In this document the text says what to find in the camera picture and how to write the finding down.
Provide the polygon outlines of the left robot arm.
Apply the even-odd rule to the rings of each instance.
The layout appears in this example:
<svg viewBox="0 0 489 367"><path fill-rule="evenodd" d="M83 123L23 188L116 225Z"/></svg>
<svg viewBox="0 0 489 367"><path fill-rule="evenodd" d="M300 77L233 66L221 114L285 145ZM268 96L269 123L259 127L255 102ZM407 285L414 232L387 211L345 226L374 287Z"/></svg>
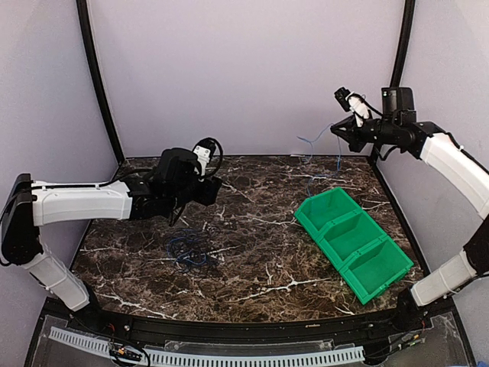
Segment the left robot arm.
<svg viewBox="0 0 489 367"><path fill-rule="evenodd" d="M20 174L1 214L1 264L28 271L62 300L91 333L102 333L108 317L87 286L40 239L42 226L77 220L143 220L157 216L173 225L188 203L212 205L222 185L208 166L222 158L210 138L191 150L162 152L155 167L137 169L104 183L48 183Z"/></svg>

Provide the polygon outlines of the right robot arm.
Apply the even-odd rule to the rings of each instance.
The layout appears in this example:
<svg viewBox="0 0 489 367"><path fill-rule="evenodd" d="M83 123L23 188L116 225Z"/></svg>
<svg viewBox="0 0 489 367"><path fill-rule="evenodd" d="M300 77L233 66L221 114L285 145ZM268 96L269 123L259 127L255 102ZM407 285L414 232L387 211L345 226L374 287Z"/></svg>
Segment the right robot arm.
<svg viewBox="0 0 489 367"><path fill-rule="evenodd" d="M399 293L390 325L398 332L419 326L437 302L488 276L488 170L459 144L451 132L420 121L409 87L384 87L380 109L361 94L341 87L335 100L349 116L331 128L352 152L365 145L407 153L438 173L450 193L460 195L480 224L459 251L438 268Z"/></svg>

